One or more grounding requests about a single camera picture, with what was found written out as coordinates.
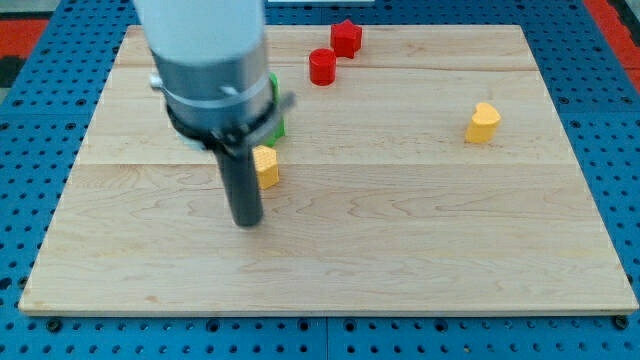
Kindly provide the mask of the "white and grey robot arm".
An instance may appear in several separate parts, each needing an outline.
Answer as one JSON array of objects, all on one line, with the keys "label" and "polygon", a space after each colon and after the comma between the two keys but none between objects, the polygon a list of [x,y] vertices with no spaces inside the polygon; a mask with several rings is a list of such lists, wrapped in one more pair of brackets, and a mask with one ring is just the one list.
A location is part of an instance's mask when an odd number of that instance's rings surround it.
[{"label": "white and grey robot arm", "polygon": [[294,95],[274,95],[261,0],[135,0],[174,128],[231,152],[271,138]]}]

